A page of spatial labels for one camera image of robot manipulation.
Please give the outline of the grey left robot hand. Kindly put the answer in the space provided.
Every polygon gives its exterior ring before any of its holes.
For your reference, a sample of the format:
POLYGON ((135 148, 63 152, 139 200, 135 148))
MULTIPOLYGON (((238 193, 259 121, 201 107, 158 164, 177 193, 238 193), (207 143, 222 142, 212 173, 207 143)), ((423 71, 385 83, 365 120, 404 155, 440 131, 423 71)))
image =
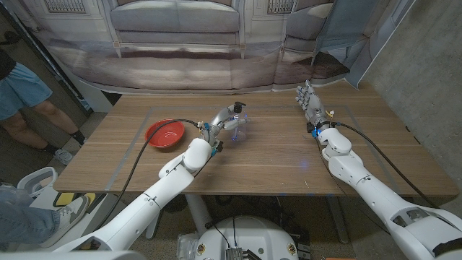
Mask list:
POLYGON ((245 137, 243 125, 250 119, 244 111, 245 103, 236 101, 234 104, 223 108, 218 114, 211 119, 209 123, 201 126, 203 130, 203 139, 205 139, 213 149, 218 149, 222 141, 218 139, 221 131, 231 131, 232 140, 241 140, 245 137))

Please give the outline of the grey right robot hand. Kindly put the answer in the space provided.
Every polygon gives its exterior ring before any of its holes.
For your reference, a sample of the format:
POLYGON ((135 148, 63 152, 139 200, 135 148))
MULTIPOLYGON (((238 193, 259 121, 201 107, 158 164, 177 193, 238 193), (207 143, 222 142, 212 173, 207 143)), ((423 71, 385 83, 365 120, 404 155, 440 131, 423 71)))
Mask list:
POLYGON ((326 110, 309 80, 305 81, 304 87, 298 86, 296 93, 295 99, 312 125, 319 129, 329 124, 330 120, 327 118, 326 110))

